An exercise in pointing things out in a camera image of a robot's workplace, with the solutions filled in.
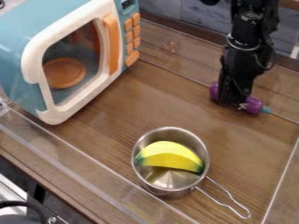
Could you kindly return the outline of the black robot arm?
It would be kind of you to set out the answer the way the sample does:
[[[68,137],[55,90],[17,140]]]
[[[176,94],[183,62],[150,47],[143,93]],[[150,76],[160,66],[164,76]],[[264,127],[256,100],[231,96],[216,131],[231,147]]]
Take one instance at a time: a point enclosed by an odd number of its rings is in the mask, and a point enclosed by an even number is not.
[[[255,78],[275,64],[271,33],[279,23],[278,3],[279,0],[231,0],[232,28],[220,57],[216,99],[250,114],[263,108],[251,94]]]

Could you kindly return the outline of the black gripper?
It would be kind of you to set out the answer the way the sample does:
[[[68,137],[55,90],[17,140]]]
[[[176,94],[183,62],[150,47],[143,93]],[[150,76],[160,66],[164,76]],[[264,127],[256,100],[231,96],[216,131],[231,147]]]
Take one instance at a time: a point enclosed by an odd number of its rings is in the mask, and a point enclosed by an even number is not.
[[[220,56],[219,102],[244,110],[248,106],[255,78],[272,67],[275,49],[262,45],[255,51],[240,51],[231,45],[224,46]]]

